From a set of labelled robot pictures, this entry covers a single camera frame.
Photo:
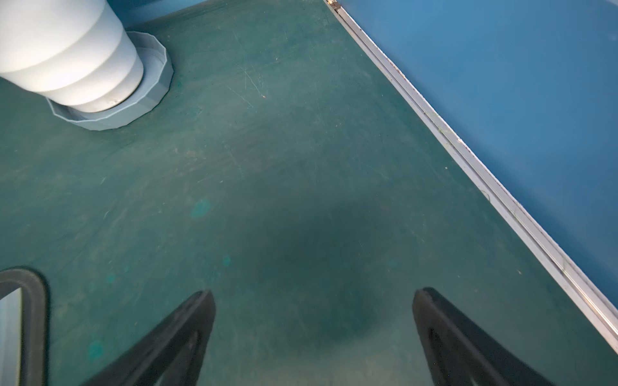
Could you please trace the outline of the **silver cleaver knife black handle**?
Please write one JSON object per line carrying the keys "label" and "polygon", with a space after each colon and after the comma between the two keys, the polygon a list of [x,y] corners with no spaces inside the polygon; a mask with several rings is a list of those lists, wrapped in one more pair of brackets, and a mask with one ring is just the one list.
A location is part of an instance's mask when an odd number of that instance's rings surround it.
{"label": "silver cleaver knife black handle", "polygon": [[1,385],[20,385],[22,305],[21,289],[1,299]]}

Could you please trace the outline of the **right side aluminium table rail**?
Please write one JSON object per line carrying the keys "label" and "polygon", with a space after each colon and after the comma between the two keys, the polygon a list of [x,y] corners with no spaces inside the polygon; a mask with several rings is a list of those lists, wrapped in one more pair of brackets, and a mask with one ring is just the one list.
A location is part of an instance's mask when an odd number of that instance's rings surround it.
{"label": "right side aluminium table rail", "polygon": [[326,1],[325,4],[549,275],[616,351],[617,308],[483,164],[341,3]]}

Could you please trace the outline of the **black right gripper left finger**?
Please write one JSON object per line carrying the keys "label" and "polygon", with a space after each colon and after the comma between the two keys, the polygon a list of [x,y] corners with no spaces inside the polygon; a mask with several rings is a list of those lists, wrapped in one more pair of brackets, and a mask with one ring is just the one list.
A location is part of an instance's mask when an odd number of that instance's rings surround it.
{"label": "black right gripper left finger", "polygon": [[197,384],[215,317],[212,292],[196,292],[85,384]]}

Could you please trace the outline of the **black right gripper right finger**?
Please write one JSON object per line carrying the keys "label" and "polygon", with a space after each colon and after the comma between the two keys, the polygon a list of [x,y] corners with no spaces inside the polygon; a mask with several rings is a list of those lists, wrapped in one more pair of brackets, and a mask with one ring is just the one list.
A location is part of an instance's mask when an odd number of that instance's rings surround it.
{"label": "black right gripper right finger", "polygon": [[435,385],[550,385],[436,289],[415,292],[412,313]]}

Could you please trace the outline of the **white pot purple plant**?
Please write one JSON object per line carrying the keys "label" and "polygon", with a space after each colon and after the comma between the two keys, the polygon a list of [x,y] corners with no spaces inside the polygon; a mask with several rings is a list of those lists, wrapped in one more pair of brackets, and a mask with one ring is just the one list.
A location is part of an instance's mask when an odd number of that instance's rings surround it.
{"label": "white pot purple plant", "polygon": [[127,32],[106,1],[1,3],[1,77],[44,97],[66,122],[129,125],[162,101],[173,73],[167,48]]}

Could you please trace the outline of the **dark grey cutting board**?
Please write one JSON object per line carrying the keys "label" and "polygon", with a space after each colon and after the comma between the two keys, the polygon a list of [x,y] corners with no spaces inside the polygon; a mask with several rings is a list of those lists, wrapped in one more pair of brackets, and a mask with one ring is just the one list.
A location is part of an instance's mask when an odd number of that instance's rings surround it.
{"label": "dark grey cutting board", "polygon": [[46,281],[35,270],[12,268],[1,272],[1,299],[22,291],[22,352],[20,385],[48,382],[49,299]]}

